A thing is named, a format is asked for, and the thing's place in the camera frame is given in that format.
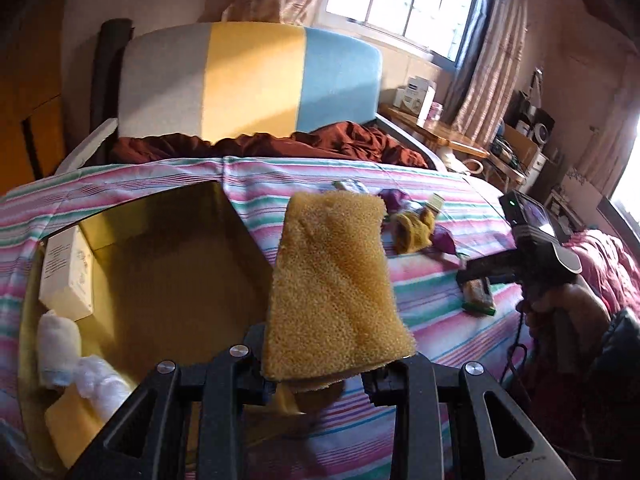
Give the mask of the person right hand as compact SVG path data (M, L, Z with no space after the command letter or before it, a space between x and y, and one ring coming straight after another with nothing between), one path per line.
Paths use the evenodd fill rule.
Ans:
M577 335L579 349L584 353L600 344L611 323L604 302L581 276L574 283L549 289L534 302L520 301L516 310L524 315L524 324L534 339L550 332L554 324L553 313L564 312Z

